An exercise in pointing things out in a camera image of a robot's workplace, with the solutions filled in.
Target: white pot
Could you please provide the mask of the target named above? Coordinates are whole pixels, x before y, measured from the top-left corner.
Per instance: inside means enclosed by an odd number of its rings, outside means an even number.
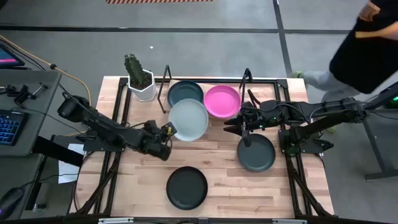
[[[137,90],[130,85],[130,76],[129,77],[129,88],[134,92],[139,101],[151,101],[155,98],[156,95],[156,85],[154,74],[150,71],[142,69],[145,73],[149,74],[152,77],[152,84],[143,90]]]

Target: wooden table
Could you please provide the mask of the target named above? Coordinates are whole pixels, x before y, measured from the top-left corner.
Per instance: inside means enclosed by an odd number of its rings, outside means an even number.
[[[308,101],[302,79],[287,81],[292,101]],[[96,108],[108,117],[112,117],[118,83],[119,77],[103,79]],[[168,85],[165,83],[162,90],[162,101],[167,95]],[[247,84],[246,89],[248,88],[260,101],[273,100],[275,97],[272,85]],[[141,103],[133,94],[128,121],[136,124],[149,119],[155,119],[158,126],[161,126],[167,122],[168,114],[162,113],[157,100]],[[280,152],[277,139],[278,129],[267,128],[265,131],[257,132],[269,138],[276,150],[274,165],[261,173],[249,172],[240,165],[236,157],[236,146],[240,137],[224,132],[221,119],[211,118],[206,134],[195,142],[174,139],[172,153],[165,162],[150,155],[126,150],[122,154],[119,167],[112,216],[293,218],[285,158]],[[88,200],[98,185],[103,156],[103,152],[94,153],[81,169],[76,191],[79,207]],[[312,154],[302,154],[302,157],[308,188],[324,208],[333,213],[321,160]],[[200,169],[209,185],[206,200],[201,206],[190,211],[175,208],[165,193],[169,175],[181,166]],[[304,212],[302,193],[298,187],[297,189],[300,208]],[[107,195],[108,191],[105,190],[104,199]]]

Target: keyboard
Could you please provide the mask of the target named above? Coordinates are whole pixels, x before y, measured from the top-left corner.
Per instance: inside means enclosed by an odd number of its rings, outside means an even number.
[[[23,112],[0,110],[0,145],[15,146],[26,118]]]

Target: pink plate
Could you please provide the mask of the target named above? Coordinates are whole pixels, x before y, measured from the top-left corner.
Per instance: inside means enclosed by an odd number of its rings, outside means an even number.
[[[229,118],[241,107],[239,93],[230,86],[217,85],[209,89],[205,95],[206,109],[218,118]]]

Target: monitor screen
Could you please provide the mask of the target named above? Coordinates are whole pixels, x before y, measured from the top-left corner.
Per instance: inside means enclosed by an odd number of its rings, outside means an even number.
[[[4,45],[0,45],[0,67],[12,67],[24,65],[19,58],[17,58]]]

